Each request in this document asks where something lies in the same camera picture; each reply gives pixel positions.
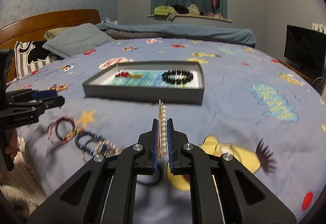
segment blue blanket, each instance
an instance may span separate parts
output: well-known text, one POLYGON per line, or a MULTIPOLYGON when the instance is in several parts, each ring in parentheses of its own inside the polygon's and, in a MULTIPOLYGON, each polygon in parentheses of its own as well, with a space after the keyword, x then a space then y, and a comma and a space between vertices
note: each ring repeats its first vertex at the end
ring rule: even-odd
MULTIPOLYGON (((100 65, 117 61, 113 58, 199 61, 205 77, 203 104, 167 104, 174 128, 197 145, 214 135, 215 155, 232 152, 298 221, 307 214, 326 183, 323 99, 301 77, 259 50, 186 39, 112 41, 53 62, 9 87, 12 91, 62 86, 60 94, 66 99, 62 109, 48 110, 39 123, 18 131, 47 194, 84 165, 74 141, 59 146, 48 141, 48 127, 56 119, 72 116, 78 125, 124 147, 150 131, 157 118, 157 105, 151 103, 85 98, 82 82, 99 72, 100 65)), ((69 125, 59 132, 68 133, 69 125)), ((167 157, 159 164, 166 168, 167 157)), ((134 223, 191 223, 190 192, 180 188, 165 176, 154 187, 137 185, 134 223)))
POLYGON ((155 32, 175 36, 189 36, 195 38, 213 38, 220 41, 236 42, 247 46, 256 45, 256 37, 250 29, 221 28, 193 24, 155 24, 155 25, 120 25, 113 23, 99 23, 98 29, 105 31, 115 29, 126 32, 155 32))

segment pink balloon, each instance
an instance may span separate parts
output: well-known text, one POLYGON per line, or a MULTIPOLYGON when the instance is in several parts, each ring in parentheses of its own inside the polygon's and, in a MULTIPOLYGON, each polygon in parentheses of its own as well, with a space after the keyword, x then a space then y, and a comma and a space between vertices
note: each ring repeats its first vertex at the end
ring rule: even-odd
POLYGON ((211 0, 211 5, 214 9, 218 8, 220 5, 220 0, 211 0))

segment window sill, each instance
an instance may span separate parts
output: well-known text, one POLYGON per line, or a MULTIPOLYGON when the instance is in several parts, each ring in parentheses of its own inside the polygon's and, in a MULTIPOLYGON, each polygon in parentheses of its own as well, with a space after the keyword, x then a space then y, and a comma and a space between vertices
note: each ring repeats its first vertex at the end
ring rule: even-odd
MULTIPOLYGON (((164 15, 153 15, 149 14, 147 17, 163 17, 164 15)), ((177 17, 189 17, 189 18, 201 18, 201 19, 211 19, 211 20, 217 20, 227 23, 232 23, 232 20, 230 19, 224 19, 224 18, 218 18, 218 17, 211 17, 211 16, 204 16, 204 15, 194 15, 194 14, 177 14, 177 17)))

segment wooden headboard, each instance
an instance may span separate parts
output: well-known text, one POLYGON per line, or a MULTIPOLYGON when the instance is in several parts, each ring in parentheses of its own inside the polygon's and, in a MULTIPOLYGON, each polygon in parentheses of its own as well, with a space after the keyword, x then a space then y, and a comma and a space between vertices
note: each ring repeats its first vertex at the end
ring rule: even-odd
MULTIPOLYGON (((100 23, 100 14, 94 9, 66 10, 39 14, 12 23, 0 29, 0 49, 14 49, 17 41, 45 41, 46 31, 83 23, 100 23)), ((7 81, 16 78, 15 60, 13 59, 7 81)))

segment black monitor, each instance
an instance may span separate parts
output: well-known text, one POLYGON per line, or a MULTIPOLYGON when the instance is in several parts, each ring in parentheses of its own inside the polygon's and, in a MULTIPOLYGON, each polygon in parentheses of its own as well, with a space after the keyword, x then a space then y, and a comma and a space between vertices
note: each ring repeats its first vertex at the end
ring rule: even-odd
POLYGON ((309 77, 321 77, 326 53, 326 34, 288 25, 284 57, 309 77))

